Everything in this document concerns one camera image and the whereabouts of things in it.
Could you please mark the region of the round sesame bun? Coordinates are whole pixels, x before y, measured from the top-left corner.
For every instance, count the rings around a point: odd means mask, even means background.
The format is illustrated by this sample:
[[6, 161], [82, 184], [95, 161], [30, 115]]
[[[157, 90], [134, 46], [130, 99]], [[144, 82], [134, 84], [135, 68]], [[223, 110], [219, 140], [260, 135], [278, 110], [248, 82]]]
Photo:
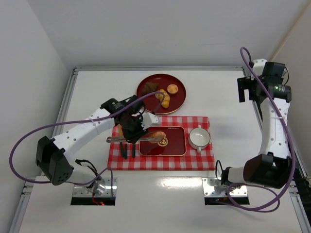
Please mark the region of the round sesame bun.
[[166, 134], [163, 131], [153, 131], [148, 134], [146, 140], [150, 143], [159, 143], [166, 138]]

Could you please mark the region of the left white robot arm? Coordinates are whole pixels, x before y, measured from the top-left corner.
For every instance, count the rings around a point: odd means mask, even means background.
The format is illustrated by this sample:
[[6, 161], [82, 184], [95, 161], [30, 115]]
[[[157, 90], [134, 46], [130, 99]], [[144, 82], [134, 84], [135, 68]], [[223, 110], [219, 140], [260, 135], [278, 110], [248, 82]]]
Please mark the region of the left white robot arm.
[[109, 99], [103, 103], [85, 123], [79, 123], [65, 133], [51, 139], [44, 136], [37, 144], [36, 165], [53, 185], [65, 182], [80, 186], [91, 186], [100, 175], [85, 160], [74, 155], [83, 146], [101, 133], [120, 124], [127, 142], [135, 143], [147, 133], [140, 110], [144, 103], [137, 96], [117, 101]]

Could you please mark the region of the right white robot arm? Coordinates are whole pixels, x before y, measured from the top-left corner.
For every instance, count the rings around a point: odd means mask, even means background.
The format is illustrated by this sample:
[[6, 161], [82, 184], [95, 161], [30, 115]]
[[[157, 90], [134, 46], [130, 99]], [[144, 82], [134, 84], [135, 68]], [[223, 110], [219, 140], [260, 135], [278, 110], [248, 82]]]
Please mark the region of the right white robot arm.
[[227, 167], [222, 172], [221, 184], [258, 184], [280, 189], [289, 179], [292, 169], [290, 147], [281, 121], [287, 121], [292, 100], [292, 90], [283, 84], [285, 64], [254, 60], [253, 71], [272, 97], [269, 100], [254, 77], [237, 80], [239, 101], [245, 101], [245, 90], [249, 99], [256, 103], [262, 125], [262, 141], [258, 156], [248, 160], [243, 167]]

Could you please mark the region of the metal tongs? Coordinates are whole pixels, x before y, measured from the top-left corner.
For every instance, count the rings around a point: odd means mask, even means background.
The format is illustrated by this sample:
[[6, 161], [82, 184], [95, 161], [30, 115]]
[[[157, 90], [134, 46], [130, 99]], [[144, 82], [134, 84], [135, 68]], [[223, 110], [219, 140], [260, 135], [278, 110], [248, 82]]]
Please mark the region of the metal tongs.
[[160, 142], [164, 139], [164, 136], [156, 136], [156, 137], [142, 137], [142, 138], [139, 138], [139, 139], [128, 139], [126, 140], [124, 137], [120, 137], [120, 136], [116, 136], [116, 137], [108, 137], [106, 139], [106, 142], [107, 143], [115, 143], [115, 142], [128, 142], [128, 143], [132, 143], [132, 144], [135, 144], [137, 142], [140, 142], [140, 141], [147, 141], [147, 142], [150, 142], [150, 143], [157, 143], [157, 142]]

